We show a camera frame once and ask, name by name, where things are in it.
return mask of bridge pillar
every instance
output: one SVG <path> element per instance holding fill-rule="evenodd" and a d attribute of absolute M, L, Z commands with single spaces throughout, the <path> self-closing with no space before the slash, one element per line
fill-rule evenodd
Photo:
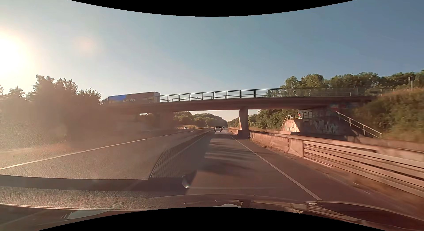
<path fill-rule="evenodd" d="M 159 113 L 159 128 L 163 130 L 174 128 L 174 113 L 162 111 Z"/>
<path fill-rule="evenodd" d="M 247 108 L 242 108 L 239 111 L 239 129 L 238 135 L 249 137 L 249 113 Z"/>

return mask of truck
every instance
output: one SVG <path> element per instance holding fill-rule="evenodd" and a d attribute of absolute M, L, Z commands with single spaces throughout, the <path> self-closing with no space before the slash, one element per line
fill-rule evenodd
<path fill-rule="evenodd" d="M 157 103 L 160 102 L 160 93 L 146 92 L 146 93 L 130 93 L 123 95 L 109 96 L 102 100 L 102 104 L 143 104 L 143 103 Z"/>

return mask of highway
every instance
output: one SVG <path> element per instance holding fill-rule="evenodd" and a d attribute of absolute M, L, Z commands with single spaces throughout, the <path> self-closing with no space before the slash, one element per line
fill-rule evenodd
<path fill-rule="evenodd" d="M 144 159 L 143 163 L 140 159 L 146 157 L 146 152 L 140 152 L 145 145 L 142 141 L 127 142 L 23 163 L 16 160 L 14 165 L 9 161 L 0 169 L 0 190 L 4 194 L 8 187 L 29 189 L 28 193 L 34 192 L 31 189 L 89 190 L 102 192 L 103 196 L 104 191 L 128 191 L 143 197 L 227 193 L 296 201 L 349 201 L 399 210 L 377 194 L 330 179 L 305 164 L 225 131 L 211 131 L 183 144 L 161 168 L 161 174 L 172 177 L 184 168 L 197 166 L 188 189 L 170 179 L 164 189 L 149 190 L 141 182 L 147 179 L 145 163 L 149 161 Z"/>

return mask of staircase railing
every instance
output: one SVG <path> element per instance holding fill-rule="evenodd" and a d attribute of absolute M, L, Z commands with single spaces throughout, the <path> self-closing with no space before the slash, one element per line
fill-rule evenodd
<path fill-rule="evenodd" d="M 310 118 L 315 118 L 315 117 L 322 117 L 322 116 L 335 116 L 337 115 L 339 120 L 343 120 L 346 121 L 349 124 L 349 127 L 355 127 L 355 128 L 359 128 L 361 130 L 361 133 L 364 136 L 370 135 L 371 137 L 374 138 L 382 138 L 382 133 L 361 123 L 358 122 L 357 120 L 354 120 L 353 118 L 344 115 L 338 111 L 333 111 L 330 109 L 323 109 L 323 110 L 315 110 L 315 111 L 308 111 L 308 112 L 303 112 L 303 113 L 298 113 L 297 115 L 287 115 L 284 118 L 282 127 L 284 125 L 284 123 L 287 120 L 292 120 L 292 119 L 310 119 Z"/>

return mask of sun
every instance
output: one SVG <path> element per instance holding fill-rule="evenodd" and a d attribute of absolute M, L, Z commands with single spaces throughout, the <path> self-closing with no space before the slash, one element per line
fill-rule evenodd
<path fill-rule="evenodd" d="M 0 74 L 18 72 L 26 64 L 26 53 L 19 41 L 0 34 Z"/>

